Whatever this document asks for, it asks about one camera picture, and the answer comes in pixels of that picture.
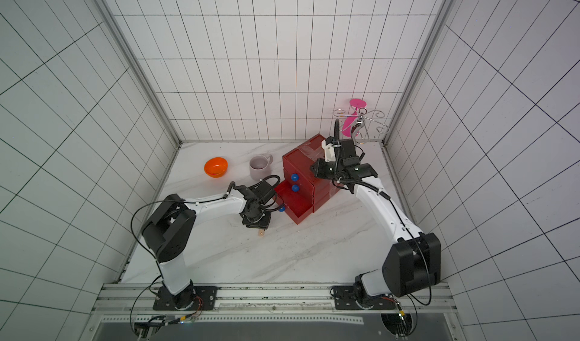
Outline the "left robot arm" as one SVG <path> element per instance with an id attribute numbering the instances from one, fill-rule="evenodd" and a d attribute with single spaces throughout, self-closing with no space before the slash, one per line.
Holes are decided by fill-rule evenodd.
<path id="1" fill-rule="evenodd" d="M 275 187 L 266 181 L 251 186 L 229 184 L 222 195 L 185 199 L 167 196 L 143 224 L 140 234 L 153 254 L 163 279 L 163 287 L 173 297 L 193 289 L 185 269 L 184 250 L 194 226 L 229 215 L 241 218 L 249 229 L 266 230 L 276 207 Z"/>

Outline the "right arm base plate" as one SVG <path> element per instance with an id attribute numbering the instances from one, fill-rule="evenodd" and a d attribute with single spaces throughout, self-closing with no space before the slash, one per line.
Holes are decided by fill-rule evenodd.
<path id="1" fill-rule="evenodd" d="M 333 286 L 330 294 L 335 308 L 342 311 L 394 310 L 396 302 L 386 295 L 370 296 L 359 285 Z"/>

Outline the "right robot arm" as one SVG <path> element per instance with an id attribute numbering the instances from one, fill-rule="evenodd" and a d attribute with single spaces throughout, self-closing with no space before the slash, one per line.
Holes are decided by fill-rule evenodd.
<path id="1" fill-rule="evenodd" d="M 394 203 L 371 164 L 363 164 L 353 140 L 329 137 L 321 143 L 324 156 L 311 165 L 317 179 L 348 190 L 385 231 L 390 249 L 377 269 L 358 275 L 355 300 L 363 307 L 383 296 L 411 296 L 441 281 L 441 242 L 423 232 Z"/>

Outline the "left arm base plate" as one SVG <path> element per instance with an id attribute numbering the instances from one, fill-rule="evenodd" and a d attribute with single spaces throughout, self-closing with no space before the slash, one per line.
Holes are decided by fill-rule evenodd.
<path id="1" fill-rule="evenodd" d="M 190 285 L 177 295 L 165 286 L 157 291 L 153 304 L 155 311 L 210 311 L 214 309 L 218 287 Z"/>

